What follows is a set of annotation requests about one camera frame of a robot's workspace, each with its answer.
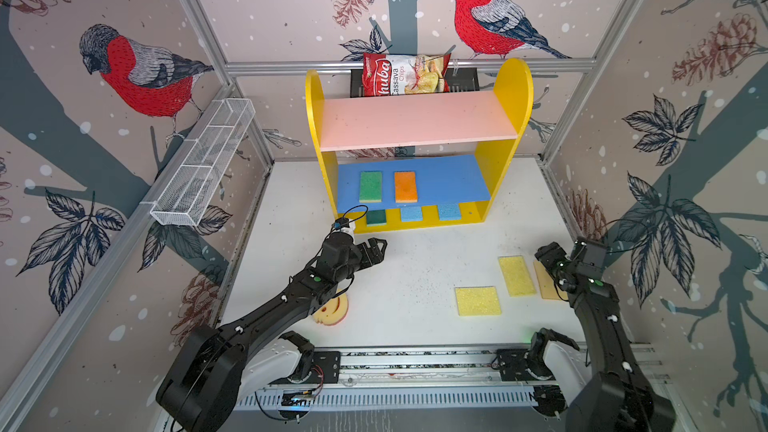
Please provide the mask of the pale orange sponge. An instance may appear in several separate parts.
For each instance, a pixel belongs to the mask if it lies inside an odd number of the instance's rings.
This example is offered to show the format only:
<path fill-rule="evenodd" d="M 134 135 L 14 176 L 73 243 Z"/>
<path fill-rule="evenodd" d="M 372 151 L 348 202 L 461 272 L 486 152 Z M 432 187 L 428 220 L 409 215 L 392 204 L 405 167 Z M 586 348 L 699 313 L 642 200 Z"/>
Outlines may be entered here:
<path fill-rule="evenodd" d="M 533 261 L 533 266 L 541 298 L 544 300 L 567 301 L 568 295 L 557 287 L 557 283 L 549 275 L 545 267 L 538 260 Z"/>

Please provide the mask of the dark green scrub sponge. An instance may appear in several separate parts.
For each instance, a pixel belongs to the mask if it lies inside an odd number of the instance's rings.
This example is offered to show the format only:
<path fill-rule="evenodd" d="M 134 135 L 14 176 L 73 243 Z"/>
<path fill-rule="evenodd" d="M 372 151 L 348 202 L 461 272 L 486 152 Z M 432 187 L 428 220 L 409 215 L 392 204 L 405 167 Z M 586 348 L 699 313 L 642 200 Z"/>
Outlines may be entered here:
<path fill-rule="evenodd" d="M 385 210 L 371 210 L 366 214 L 366 224 L 368 226 L 382 226 L 387 224 L 387 213 Z"/>

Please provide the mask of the light blue sponge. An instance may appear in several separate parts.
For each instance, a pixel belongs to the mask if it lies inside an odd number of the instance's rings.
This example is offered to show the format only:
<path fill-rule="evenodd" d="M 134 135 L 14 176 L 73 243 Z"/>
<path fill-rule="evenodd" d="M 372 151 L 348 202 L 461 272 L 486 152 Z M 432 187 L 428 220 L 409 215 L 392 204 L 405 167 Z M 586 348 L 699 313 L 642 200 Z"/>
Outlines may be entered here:
<path fill-rule="evenodd" d="M 459 204 L 440 204 L 438 206 L 438 216 L 440 221 L 458 221 L 462 219 L 462 212 Z"/>
<path fill-rule="evenodd" d="M 408 206 L 400 209 L 400 220 L 402 222 L 421 222 L 423 212 L 420 206 Z"/>

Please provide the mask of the light green scrub sponge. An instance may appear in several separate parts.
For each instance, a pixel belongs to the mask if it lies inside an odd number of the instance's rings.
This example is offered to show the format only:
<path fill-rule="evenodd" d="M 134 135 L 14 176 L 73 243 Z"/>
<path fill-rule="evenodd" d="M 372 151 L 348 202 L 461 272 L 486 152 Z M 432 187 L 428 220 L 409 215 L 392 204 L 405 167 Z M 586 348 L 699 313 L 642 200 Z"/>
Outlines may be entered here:
<path fill-rule="evenodd" d="M 359 202 L 380 203 L 383 192 L 383 175 L 380 171 L 363 171 L 360 174 Z"/>

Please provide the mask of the yellow sponge front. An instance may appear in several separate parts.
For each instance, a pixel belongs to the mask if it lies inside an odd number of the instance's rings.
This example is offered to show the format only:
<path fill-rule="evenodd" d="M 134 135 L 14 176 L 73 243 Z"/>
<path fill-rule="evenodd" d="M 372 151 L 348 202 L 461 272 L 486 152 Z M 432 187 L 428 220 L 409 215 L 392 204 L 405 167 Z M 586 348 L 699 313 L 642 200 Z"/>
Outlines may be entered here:
<path fill-rule="evenodd" d="M 499 316 L 502 314 L 495 287 L 457 287 L 455 297 L 460 317 Z"/>

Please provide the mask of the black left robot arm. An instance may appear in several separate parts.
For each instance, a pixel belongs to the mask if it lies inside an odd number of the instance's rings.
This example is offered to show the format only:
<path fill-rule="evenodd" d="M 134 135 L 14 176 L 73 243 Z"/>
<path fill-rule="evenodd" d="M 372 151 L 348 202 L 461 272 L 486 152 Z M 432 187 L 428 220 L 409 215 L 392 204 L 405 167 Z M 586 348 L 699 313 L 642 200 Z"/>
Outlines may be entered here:
<path fill-rule="evenodd" d="M 218 328 L 206 324 L 188 335 L 158 388 L 157 403 L 183 431 L 216 431 L 232 413 L 246 365 L 339 294 L 339 284 L 384 261 L 387 241 L 356 244 L 331 231 L 319 252 L 272 299 Z"/>

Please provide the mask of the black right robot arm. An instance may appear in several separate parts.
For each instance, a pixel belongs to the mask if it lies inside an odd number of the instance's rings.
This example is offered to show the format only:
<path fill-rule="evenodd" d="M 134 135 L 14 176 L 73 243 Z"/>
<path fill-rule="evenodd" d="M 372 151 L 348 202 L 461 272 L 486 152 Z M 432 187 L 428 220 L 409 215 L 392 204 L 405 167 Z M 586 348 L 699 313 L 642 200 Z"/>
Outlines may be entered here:
<path fill-rule="evenodd" d="M 676 413 L 643 374 L 621 323 L 618 295 L 602 280 L 605 245 L 579 237 L 567 254 L 556 242 L 535 253 L 582 327 L 589 360 L 577 366 L 562 350 L 570 337 L 542 328 L 526 353 L 535 378 L 557 381 L 566 401 L 567 431 L 671 431 Z"/>

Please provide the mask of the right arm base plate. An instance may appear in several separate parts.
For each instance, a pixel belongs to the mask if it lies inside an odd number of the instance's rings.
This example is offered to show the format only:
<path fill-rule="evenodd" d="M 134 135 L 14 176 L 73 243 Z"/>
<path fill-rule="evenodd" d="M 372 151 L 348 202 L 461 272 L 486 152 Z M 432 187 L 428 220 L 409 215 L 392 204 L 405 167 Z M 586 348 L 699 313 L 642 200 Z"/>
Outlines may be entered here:
<path fill-rule="evenodd" d="M 543 352 L 528 357 L 527 349 L 499 349 L 492 359 L 491 369 L 503 382 L 559 384 L 568 380 L 583 366 L 584 349 L 574 349 L 561 343 L 549 343 Z"/>

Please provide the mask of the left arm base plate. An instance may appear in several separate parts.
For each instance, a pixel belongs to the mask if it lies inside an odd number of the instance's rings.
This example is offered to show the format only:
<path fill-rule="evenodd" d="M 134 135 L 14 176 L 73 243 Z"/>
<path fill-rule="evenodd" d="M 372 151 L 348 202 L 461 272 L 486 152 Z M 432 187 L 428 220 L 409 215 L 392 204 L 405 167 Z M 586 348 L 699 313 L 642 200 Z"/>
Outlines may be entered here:
<path fill-rule="evenodd" d="M 341 353 L 336 350 L 320 350 L 312 358 L 302 358 L 292 375 L 279 378 L 270 385 L 296 385 L 315 387 L 323 384 L 337 384 L 341 371 Z"/>

